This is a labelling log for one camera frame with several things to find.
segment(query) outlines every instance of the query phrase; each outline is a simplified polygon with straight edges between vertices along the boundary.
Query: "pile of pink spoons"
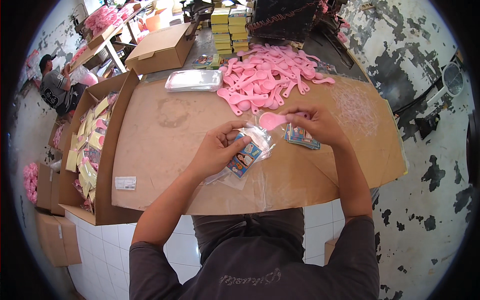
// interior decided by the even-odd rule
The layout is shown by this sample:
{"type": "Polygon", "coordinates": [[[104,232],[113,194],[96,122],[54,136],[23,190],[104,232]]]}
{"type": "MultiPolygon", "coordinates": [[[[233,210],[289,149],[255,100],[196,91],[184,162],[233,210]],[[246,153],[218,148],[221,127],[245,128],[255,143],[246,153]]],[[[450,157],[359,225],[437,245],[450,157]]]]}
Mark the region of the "pile of pink spoons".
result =
{"type": "Polygon", "coordinates": [[[232,58],[228,67],[219,69],[224,72],[225,85],[217,94],[227,101],[237,116],[250,108],[253,114],[257,114],[260,107],[277,109],[285,103],[282,97],[288,98],[295,86],[301,95],[310,91],[307,80],[314,84],[335,83],[333,78],[324,79],[322,73],[315,72],[316,61],[320,60],[303,50],[296,53],[290,45],[250,44],[249,47],[250,51],[237,53],[238,56],[251,54],[247,59],[238,61],[232,58]]]}

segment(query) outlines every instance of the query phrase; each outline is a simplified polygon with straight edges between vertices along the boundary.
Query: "man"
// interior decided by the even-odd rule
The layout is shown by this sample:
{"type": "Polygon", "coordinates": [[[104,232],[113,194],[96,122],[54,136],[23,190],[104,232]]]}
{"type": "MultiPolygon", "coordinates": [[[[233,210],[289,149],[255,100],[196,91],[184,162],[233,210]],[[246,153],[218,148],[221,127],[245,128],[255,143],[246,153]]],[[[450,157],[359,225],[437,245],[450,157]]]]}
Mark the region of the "man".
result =
{"type": "Polygon", "coordinates": [[[302,208],[192,216],[202,268],[179,283],[162,247],[197,185],[251,141],[232,142],[246,122],[231,121],[207,132],[189,166],[140,217],[130,247],[130,299],[378,299],[372,200],[348,138],[324,106],[297,105],[281,114],[333,149],[346,224],[328,264],[302,260],[302,208]]]}
{"type": "Polygon", "coordinates": [[[74,84],[70,82],[70,64],[67,63],[60,73],[52,70],[52,60],[56,55],[49,54],[40,60],[40,71],[42,72],[42,83],[40,84],[40,94],[42,99],[53,109],[60,117],[66,115],[69,111],[77,108],[78,101],[87,88],[85,84],[74,84]]]}

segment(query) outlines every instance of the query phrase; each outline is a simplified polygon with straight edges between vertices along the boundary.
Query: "barcode label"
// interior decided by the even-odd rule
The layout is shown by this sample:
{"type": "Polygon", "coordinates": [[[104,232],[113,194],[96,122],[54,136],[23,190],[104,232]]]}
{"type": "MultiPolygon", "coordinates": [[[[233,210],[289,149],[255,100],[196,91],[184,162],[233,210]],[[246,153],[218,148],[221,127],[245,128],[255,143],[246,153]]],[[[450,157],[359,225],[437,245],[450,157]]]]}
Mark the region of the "barcode label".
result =
{"type": "Polygon", "coordinates": [[[115,177],[115,188],[117,190],[135,190],[137,186],[137,177],[115,177]]]}

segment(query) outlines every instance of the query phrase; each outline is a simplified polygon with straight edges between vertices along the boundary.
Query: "cap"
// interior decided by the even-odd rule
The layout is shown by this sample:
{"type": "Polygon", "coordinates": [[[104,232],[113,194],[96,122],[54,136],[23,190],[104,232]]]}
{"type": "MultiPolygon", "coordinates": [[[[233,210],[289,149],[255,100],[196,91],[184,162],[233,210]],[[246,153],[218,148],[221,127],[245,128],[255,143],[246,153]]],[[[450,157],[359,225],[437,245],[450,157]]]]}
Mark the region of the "cap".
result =
{"type": "Polygon", "coordinates": [[[42,57],[42,59],[40,60],[40,63],[39,63],[39,66],[40,66],[40,72],[43,73],[43,71],[45,70],[45,67],[47,66],[47,62],[49,60],[53,60],[54,58],[56,58],[57,55],[54,55],[54,56],[51,56],[50,54],[47,54],[47,55],[44,55],[42,57]]]}

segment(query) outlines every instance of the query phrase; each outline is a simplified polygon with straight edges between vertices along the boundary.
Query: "white tiled wall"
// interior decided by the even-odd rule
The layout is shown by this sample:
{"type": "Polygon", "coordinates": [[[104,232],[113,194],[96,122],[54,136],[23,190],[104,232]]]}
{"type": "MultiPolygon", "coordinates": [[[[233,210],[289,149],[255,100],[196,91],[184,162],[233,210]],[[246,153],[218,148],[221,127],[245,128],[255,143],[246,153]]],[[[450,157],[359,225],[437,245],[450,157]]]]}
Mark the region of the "white tiled wall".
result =
{"type": "MultiPolygon", "coordinates": [[[[338,237],[345,224],[340,200],[305,207],[304,262],[324,265],[325,242],[338,237]]],[[[93,226],[65,212],[77,225],[82,264],[68,267],[77,291],[87,300],[129,298],[129,248],[136,224],[93,226]]],[[[190,216],[181,216],[163,247],[180,283],[200,270],[200,255],[190,216]]]]}

